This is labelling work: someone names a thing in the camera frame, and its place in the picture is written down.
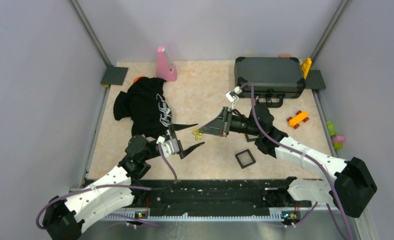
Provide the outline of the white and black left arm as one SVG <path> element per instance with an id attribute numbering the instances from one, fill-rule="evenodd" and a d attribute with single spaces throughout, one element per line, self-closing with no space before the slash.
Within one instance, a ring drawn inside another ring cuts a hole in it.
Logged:
<path id="1" fill-rule="evenodd" d="M 145 202 L 144 191 L 150 187 L 136 183 L 151 168 L 148 160 L 161 157 L 171 170 L 174 183 L 178 176 L 167 158 L 179 155 L 184 159 L 202 142 L 186 149 L 177 138 L 176 131 L 188 125 L 173 124 L 155 140 L 134 135 L 128 141 L 125 156 L 103 177 L 87 187 L 52 198 L 37 214 L 36 226 L 47 231 L 53 240 L 77 240 L 93 224 L 112 212 L 127 206 L 139 207 Z"/>

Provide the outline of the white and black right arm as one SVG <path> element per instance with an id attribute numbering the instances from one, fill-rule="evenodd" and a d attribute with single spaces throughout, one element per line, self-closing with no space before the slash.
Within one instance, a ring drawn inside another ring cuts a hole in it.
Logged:
<path id="1" fill-rule="evenodd" d="M 224 106 L 219 115 L 199 128 L 202 134 L 227 137 L 230 132 L 256 136 L 263 154 L 293 163 L 318 176 L 318 180 L 288 177 L 278 200 L 284 206 L 296 201 L 335 205 L 352 218 L 359 218 L 378 187 L 360 158 L 350 160 L 324 154 L 303 145 L 273 125 L 274 117 L 262 105 L 252 107 L 248 117 Z"/>

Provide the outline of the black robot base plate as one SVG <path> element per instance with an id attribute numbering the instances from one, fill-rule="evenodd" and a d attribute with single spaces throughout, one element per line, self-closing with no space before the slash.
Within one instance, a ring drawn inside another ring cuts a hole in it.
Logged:
<path id="1" fill-rule="evenodd" d="M 280 186 L 282 179 L 139 180 L 131 208 L 148 208 L 152 217 L 264 217 L 273 208 L 310 208 L 309 200 L 295 201 Z"/>

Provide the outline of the small gold brooch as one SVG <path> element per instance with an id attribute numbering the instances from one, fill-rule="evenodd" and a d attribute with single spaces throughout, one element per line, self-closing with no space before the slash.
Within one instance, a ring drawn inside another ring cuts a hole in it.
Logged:
<path id="1" fill-rule="evenodd" d="M 194 136 L 194 139 L 196 141 L 200 141 L 203 139 L 203 134 L 199 131 L 198 128 L 196 128 L 195 130 L 193 130 L 192 135 Z"/>

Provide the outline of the black printed t-shirt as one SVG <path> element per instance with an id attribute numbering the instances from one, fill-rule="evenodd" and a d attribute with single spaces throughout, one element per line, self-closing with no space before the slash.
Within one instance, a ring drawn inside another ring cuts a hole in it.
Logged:
<path id="1" fill-rule="evenodd" d="M 157 139 L 172 123 L 172 110 L 164 97 L 166 80 L 143 77 L 129 89 L 120 91 L 113 105 L 114 119 L 130 118 L 131 134 Z"/>

